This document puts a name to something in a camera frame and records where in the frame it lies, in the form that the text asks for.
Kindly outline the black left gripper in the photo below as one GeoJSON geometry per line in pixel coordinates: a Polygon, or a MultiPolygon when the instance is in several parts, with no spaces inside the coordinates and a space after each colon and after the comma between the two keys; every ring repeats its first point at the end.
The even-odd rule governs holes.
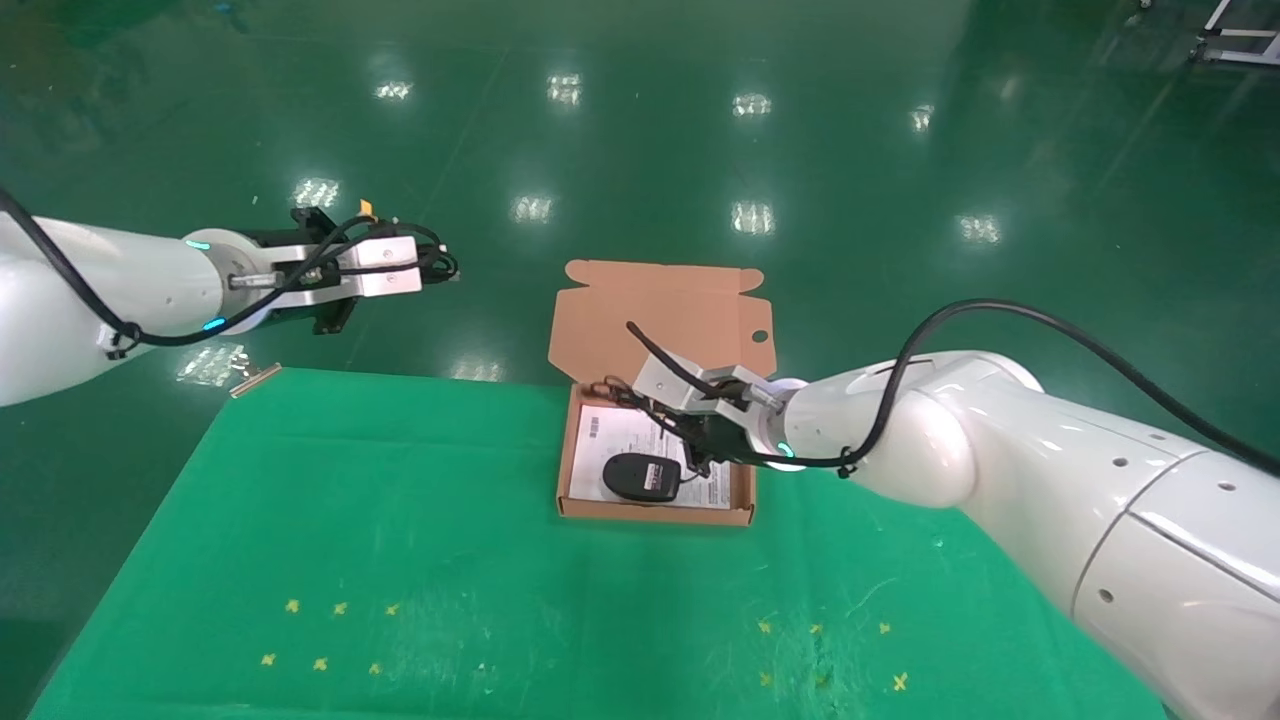
{"type": "Polygon", "coordinates": [[[320,208],[291,210],[293,225],[284,229],[246,231],[244,236],[260,249],[285,250],[287,259],[275,260],[273,268],[283,281],[296,268],[305,273],[285,286],[285,292],[250,320],[252,328],[269,328],[289,322],[306,320],[314,334],[337,334],[343,331],[358,300],[343,288],[340,270],[349,261],[340,256],[348,250],[356,219],[334,222],[320,208]]]}

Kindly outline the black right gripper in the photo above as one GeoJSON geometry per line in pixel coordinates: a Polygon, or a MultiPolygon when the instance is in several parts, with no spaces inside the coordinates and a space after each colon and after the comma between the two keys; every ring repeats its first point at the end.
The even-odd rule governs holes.
{"type": "Polygon", "coordinates": [[[739,466],[785,469],[794,457],[780,429],[778,404],[701,404],[684,410],[684,425],[675,410],[640,395],[617,375],[586,384],[585,396],[612,406],[644,414],[662,433],[684,441],[684,480],[712,478],[712,466],[727,462],[739,466]]]}

